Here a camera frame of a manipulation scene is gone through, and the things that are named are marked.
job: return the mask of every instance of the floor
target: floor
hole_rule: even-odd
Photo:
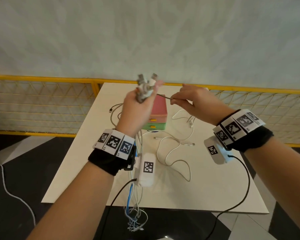
[[[7,189],[31,206],[37,222],[51,206],[40,202],[72,141],[73,138],[63,137],[0,135],[0,164],[4,166]],[[245,161],[270,214],[223,214],[217,220],[210,239],[299,240],[300,229],[276,202],[249,162]],[[212,229],[217,215],[196,210],[150,208],[146,212],[149,220],[144,231],[131,233],[126,229],[127,219],[122,207],[112,207],[103,239],[204,239]],[[0,168],[0,240],[24,240],[32,229],[33,222],[28,208],[4,191]],[[100,229],[95,239],[100,239]]]

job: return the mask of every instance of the white wall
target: white wall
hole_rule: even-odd
[[[300,0],[0,0],[0,74],[300,89]]]

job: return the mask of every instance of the white floor tile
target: white floor tile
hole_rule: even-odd
[[[222,222],[229,230],[233,229],[233,226],[236,222],[236,219],[238,217],[238,214],[236,213],[223,213],[222,215],[219,216],[220,222]]]
[[[0,164],[5,164],[12,159],[40,146],[41,144],[53,139],[53,136],[29,136],[16,144],[13,144],[0,151]]]
[[[246,214],[239,214],[229,240],[276,240]]]
[[[255,182],[256,187],[259,190],[259,193],[269,211],[269,214],[266,214],[266,215],[249,214],[249,216],[254,221],[256,221],[264,230],[268,231],[270,223],[271,223],[273,211],[275,210],[276,200],[272,196],[270,191],[267,189],[267,187],[264,185],[264,183],[261,181],[261,179],[258,175],[256,175],[256,177],[254,178],[254,182]]]

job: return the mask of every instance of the hand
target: hand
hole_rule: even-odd
[[[135,137],[137,132],[141,130],[143,125],[148,121],[153,102],[157,96],[158,88],[163,84],[158,80],[151,94],[142,104],[136,100],[137,90],[128,92],[123,101],[123,108],[120,120],[116,126],[116,130],[127,136]]]
[[[192,116],[217,125],[235,110],[228,107],[206,88],[183,84],[180,92],[171,96],[170,104],[177,104]]]

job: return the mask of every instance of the white table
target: white table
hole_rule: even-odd
[[[104,129],[113,128],[110,122],[109,109],[113,105],[121,103],[126,93],[135,87],[135,84],[124,83],[105,83],[103,85],[42,202],[55,202],[76,177],[87,162],[87,158],[92,152],[92,145]],[[178,86],[162,86],[159,93],[171,96],[179,89]],[[177,105],[170,105],[168,100],[167,108],[166,131],[177,138],[186,138],[192,131],[186,123],[187,119],[171,120],[171,117],[181,108]],[[115,122],[118,121],[116,117],[120,111],[121,108],[114,114]],[[179,116],[187,117],[188,113],[182,111]],[[141,207],[223,211],[242,200],[248,184],[246,171],[240,162],[235,159],[224,165],[214,163],[204,146],[204,140],[213,135],[212,128],[212,125],[196,119],[194,133],[189,139],[189,142],[195,143],[196,146],[182,145],[168,157],[169,163],[177,159],[184,159],[189,163],[192,171],[191,182],[185,181],[172,168],[157,163],[154,184],[152,187],[144,187]],[[159,140],[153,139],[153,136],[159,136],[160,133],[166,135],[163,132],[144,135],[144,152],[156,153]],[[173,140],[167,139],[162,142],[159,157],[161,156],[163,160],[165,155],[176,145],[177,142]],[[234,155],[242,159],[238,151],[234,151]],[[183,162],[177,162],[173,166],[188,177],[188,167]],[[121,170],[116,175],[107,205],[110,205],[115,195],[128,180],[127,171]],[[126,187],[121,192],[114,206],[126,205],[128,190],[129,188]],[[247,199],[232,211],[268,213],[253,180],[251,180]]]

